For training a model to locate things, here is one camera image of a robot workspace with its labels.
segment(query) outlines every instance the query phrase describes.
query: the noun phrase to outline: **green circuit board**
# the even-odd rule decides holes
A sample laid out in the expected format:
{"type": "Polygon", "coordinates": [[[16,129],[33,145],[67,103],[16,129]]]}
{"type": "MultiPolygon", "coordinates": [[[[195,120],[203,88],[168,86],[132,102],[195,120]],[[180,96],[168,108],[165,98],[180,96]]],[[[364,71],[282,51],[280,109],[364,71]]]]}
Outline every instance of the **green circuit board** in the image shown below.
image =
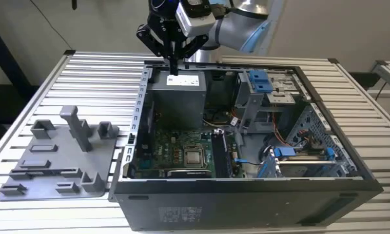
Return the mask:
{"type": "Polygon", "coordinates": [[[203,169],[212,171],[215,177],[215,161],[209,132],[163,131],[156,132],[153,158],[139,159],[137,178],[164,178],[171,170],[203,169]],[[185,165],[185,151],[199,151],[203,165],[185,165]]]}

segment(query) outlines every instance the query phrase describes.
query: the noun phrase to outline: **sticker label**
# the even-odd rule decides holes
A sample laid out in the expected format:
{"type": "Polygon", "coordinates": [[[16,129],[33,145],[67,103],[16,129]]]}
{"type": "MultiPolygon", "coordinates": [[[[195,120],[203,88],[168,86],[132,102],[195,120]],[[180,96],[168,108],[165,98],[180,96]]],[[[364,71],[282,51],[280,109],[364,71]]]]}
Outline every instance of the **sticker label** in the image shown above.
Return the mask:
{"type": "Polygon", "coordinates": [[[233,117],[233,120],[232,120],[230,125],[236,126],[237,122],[238,122],[238,118],[237,117],[233,117]]]}
{"type": "Polygon", "coordinates": [[[200,78],[199,76],[169,75],[167,85],[200,86],[200,78]]]}
{"type": "Polygon", "coordinates": [[[203,207],[160,207],[160,219],[164,223],[200,222],[203,207]]]}

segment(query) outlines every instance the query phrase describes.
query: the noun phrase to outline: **white label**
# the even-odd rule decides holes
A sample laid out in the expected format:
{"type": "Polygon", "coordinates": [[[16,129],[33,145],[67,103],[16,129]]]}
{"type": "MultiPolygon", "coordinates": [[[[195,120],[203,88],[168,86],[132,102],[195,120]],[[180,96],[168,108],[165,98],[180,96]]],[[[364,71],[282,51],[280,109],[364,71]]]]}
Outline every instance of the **white label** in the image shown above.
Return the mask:
{"type": "Polygon", "coordinates": [[[233,120],[232,120],[232,123],[230,123],[230,124],[232,124],[233,126],[236,126],[237,122],[238,122],[238,118],[237,118],[237,117],[233,117],[233,120]]]}
{"type": "Polygon", "coordinates": [[[200,86],[200,79],[199,76],[169,75],[167,85],[200,86]]]}

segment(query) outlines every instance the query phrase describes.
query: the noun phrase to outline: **blue latch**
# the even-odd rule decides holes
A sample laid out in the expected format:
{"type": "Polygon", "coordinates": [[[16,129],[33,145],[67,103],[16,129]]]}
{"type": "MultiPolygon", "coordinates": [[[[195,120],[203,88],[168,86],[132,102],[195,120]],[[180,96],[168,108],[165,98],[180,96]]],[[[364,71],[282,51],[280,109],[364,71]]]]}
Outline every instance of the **blue latch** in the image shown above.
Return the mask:
{"type": "Polygon", "coordinates": [[[257,93],[272,93],[273,92],[273,84],[269,81],[269,76],[265,71],[249,71],[249,80],[257,93]]]}
{"type": "Polygon", "coordinates": [[[326,148],[326,157],[328,157],[328,160],[334,160],[336,158],[336,152],[332,148],[326,148]]]}
{"type": "Polygon", "coordinates": [[[293,147],[277,147],[274,149],[274,156],[276,157],[290,157],[296,156],[297,152],[294,151],[293,147]]]}

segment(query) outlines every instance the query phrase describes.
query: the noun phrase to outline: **gray plastic block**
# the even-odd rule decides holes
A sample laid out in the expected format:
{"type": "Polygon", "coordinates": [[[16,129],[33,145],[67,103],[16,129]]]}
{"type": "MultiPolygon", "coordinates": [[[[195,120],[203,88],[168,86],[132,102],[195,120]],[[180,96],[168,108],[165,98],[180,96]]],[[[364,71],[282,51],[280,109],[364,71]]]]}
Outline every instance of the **gray plastic block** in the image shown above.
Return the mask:
{"type": "Polygon", "coordinates": [[[60,173],[64,178],[81,178],[83,171],[77,168],[65,168],[65,171],[60,173]]]}
{"type": "Polygon", "coordinates": [[[49,160],[24,160],[19,165],[21,168],[48,168],[51,166],[49,160]]]}
{"type": "Polygon", "coordinates": [[[27,172],[11,172],[8,174],[8,176],[13,179],[13,180],[27,180],[27,179],[32,179],[31,175],[27,172]]]}
{"type": "Polygon", "coordinates": [[[77,116],[79,108],[76,106],[64,106],[59,115],[68,122],[72,137],[77,140],[84,152],[91,151],[92,145],[88,141],[89,127],[87,122],[81,122],[77,116]]]}
{"type": "Polygon", "coordinates": [[[119,135],[119,127],[111,122],[100,122],[97,132],[100,139],[115,139],[119,135]]]}
{"type": "Polygon", "coordinates": [[[31,131],[36,139],[51,139],[49,130],[55,130],[55,126],[48,119],[35,121],[31,131]]]}
{"type": "Polygon", "coordinates": [[[84,173],[81,178],[81,187],[87,192],[96,192],[104,189],[104,181],[100,174],[96,173],[95,177],[91,179],[89,175],[84,173]]]}
{"type": "Polygon", "coordinates": [[[41,152],[56,152],[57,145],[32,145],[29,148],[32,153],[41,153],[41,152]]]}
{"type": "MultiPolygon", "coordinates": [[[[67,116],[64,113],[75,113],[71,116],[76,117],[76,112],[76,108],[65,109],[63,116],[67,116]]],[[[103,122],[99,126],[88,126],[87,121],[79,120],[79,122],[80,132],[89,136],[87,140],[95,146],[92,150],[85,152],[79,147],[71,134],[76,132],[72,131],[76,128],[72,126],[56,126],[55,130],[47,130],[51,138],[33,137],[7,181],[8,185],[23,184],[23,187],[4,189],[4,193],[0,193],[0,201],[104,195],[119,127],[109,122],[103,122]]]]}
{"type": "Polygon", "coordinates": [[[80,188],[75,182],[59,182],[56,184],[56,191],[60,194],[79,193],[80,188]]]}
{"type": "Polygon", "coordinates": [[[21,184],[4,184],[0,192],[7,196],[24,195],[27,188],[21,184]]]}

